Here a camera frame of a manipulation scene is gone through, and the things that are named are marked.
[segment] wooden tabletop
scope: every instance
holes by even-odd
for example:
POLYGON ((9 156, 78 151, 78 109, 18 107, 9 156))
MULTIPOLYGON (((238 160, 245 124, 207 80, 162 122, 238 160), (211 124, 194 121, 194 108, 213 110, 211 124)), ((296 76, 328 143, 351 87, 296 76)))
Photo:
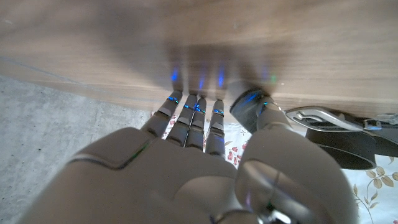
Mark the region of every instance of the wooden tabletop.
POLYGON ((396 0, 5 0, 0 74, 154 110, 173 89, 398 112, 396 0))

